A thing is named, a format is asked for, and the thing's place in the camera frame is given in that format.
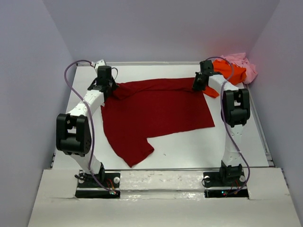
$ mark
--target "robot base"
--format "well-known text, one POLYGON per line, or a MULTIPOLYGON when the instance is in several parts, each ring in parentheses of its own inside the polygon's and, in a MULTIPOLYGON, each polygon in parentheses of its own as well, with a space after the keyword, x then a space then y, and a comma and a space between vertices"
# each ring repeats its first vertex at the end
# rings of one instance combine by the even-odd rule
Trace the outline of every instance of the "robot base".
POLYGON ((241 187, 245 182, 244 171, 242 165, 226 166, 221 162, 221 167, 218 172, 204 172, 202 185, 205 188, 210 187, 241 187))
POLYGON ((79 172, 77 191, 75 193, 76 198, 87 198, 87 199, 117 199, 120 198, 120 173, 118 172, 105 172, 104 181, 101 182, 103 186, 109 188, 111 192, 115 192, 115 194, 111 194, 109 191, 101 188, 93 178, 87 178, 87 174, 83 173, 83 171, 79 172))

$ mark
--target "screw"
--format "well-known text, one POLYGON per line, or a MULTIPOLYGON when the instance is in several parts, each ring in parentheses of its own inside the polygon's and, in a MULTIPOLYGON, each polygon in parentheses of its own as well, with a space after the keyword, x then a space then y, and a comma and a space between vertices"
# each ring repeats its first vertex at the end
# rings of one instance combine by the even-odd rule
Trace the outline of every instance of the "screw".
POLYGON ((209 183, 209 182, 210 182, 210 177, 209 177, 209 176, 205 176, 205 177, 204 177, 204 181, 205 181, 206 183, 209 183))
POLYGON ((240 178, 239 178, 239 180, 240 180, 241 182, 244 182, 244 181, 246 180, 246 178, 245 178, 245 176, 241 175, 240 178))
POLYGON ((114 178, 114 183, 120 183, 120 178, 116 176, 116 177, 114 178))

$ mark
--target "orange cloth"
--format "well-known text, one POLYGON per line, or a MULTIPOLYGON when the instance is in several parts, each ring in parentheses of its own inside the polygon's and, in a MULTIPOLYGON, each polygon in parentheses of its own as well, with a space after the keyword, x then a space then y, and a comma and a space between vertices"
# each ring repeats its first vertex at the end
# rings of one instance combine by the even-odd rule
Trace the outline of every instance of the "orange cloth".
MULTIPOLYGON (((232 69, 226 61, 215 60, 213 62, 213 65, 214 65, 214 71, 222 73, 225 79, 227 79, 232 73, 232 69)), ((230 78, 229 82, 231 82, 233 85, 237 85, 245 80, 246 68, 238 67, 235 64, 232 65, 234 68, 234 74, 232 78, 230 78)), ((217 98, 219 96, 218 92, 216 92, 214 89, 210 88, 209 86, 206 86, 204 93, 213 98, 217 98)))

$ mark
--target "pink cloth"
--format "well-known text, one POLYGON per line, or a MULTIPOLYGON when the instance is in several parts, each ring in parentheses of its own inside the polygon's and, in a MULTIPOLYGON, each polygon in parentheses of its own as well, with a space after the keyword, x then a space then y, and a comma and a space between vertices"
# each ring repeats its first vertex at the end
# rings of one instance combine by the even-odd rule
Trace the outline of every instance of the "pink cloth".
POLYGON ((250 64, 246 58, 246 53, 235 53, 228 56, 221 56, 226 60, 230 61, 232 64, 235 64, 239 67, 246 68, 246 79, 243 82, 244 84, 250 84, 257 76, 258 72, 256 71, 256 66, 250 64))

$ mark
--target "white table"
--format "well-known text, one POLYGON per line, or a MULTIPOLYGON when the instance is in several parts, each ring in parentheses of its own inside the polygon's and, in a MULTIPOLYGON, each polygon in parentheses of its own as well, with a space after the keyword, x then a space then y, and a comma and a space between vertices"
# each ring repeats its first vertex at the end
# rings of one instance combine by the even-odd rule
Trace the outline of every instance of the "white table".
MULTIPOLYGON (((118 83, 156 78, 194 77, 199 65, 123 65, 116 66, 118 83)), ((96 77, 92 67, 77 67, 73 87, 82 95, 96 77)), ((220 167, 224 153, 225 128, 220 116, 220 100, 205 95, 215 127, 199 129, 171 135, 149 138, 155 151, 132 169, 183 169, 220 167)), ((79 102, 73 93, 67 111, 79 102)), ((130 169, 123 159, 112 150, 103 132, 101 111, 93 115, 96 131, 95 155, 106 169, 130 169)), ((251 114, 242 136, 240 148, 248 164, 252 167, 268 166, 265 151, 258 133, 254 116, 251 114)), ((57 151, 53 169, 79 169, 78 164, 63 152, 57 151)))
POLYGON ((204 198, 203 171, 121 171, 120 199, 74 197, 78 170, 44 170, 28 227, 300 227, 282 172, 252 168, 247 198, 204 198))

